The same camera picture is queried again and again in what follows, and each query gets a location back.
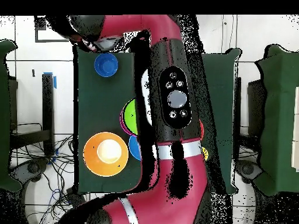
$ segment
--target white stripe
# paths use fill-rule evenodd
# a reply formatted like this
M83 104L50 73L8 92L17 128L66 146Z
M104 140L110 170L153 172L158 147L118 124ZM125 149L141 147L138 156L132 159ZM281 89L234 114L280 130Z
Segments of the white stripe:
M139 224L138 219L136 217L135 211L130 204L129 200L127 198L119 198L120 202L124 206L124 210L127 213L128 221L130 224Z
M201 143L200 141L183 143L184 158L200 155ZM158 146L158 153L160 160L173 160L171 145Z

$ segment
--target blue bowl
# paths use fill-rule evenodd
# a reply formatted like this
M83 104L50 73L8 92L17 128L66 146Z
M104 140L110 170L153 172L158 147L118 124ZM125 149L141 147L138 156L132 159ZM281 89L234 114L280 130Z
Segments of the blue bowl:
M135 159L141 160L139 146L138 146L136 136L131 136L130 139L128 140L128 149L129 149L131 155L133 155L133 157Z
M102 77L113 76L118 68L117 58L111 53L100 54L95 59L95 70Z

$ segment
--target control panel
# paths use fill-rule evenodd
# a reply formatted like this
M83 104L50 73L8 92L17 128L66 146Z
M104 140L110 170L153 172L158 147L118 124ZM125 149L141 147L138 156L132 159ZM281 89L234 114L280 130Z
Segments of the control panel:
M165 122L174 129L186 127L191 121L191 107L185 73L176 66L165 69L159 88Z

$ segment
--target dark green surface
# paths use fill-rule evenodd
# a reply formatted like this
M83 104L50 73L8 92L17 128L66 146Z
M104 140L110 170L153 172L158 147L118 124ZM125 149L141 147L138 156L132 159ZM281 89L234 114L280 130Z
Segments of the dark green surface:
M11 107L9 104L8 70L4 63L4 59L7 53L15 49L16 46L12 41L0 41L0 188L13 192L21 190L22 185L8 174L10 163Z
M84 164L83 149L87 140L100 132L112 132L128 145L129 135L120 126L119 116L126 103L135 97L134 55L113 53L119 68L115 75L103 78L94 69L98 54L78 49L79 65L79 192L122 192L134 188L141 175L140 161L130 151L127 166L119 174L101 177Z
M267 90L265 128L260 138L260 165L265 171L254 183L266 195L299 192L299 173L291 167L295 88L299 86L299 54L271 45L257 62Z
M213 108L216 141L220 160L222 177L228 194L233 194L236 189L231 185L232 162L232 110L234 102L235 62L241 54L240 49L232 49L225 54L203 54L203 64L206 73L208 91ZM204 130L201 142L212 156L209 148L208 129Z

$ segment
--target gray button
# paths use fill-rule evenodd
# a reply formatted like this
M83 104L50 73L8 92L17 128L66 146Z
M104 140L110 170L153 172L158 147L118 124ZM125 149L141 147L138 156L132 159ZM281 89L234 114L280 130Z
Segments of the gray button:
M181 108L186 104L186 102L187 102L187 96L185 93L181 91L174 90L170 92L170 94L168 95L168 104L170 107L176 109Z

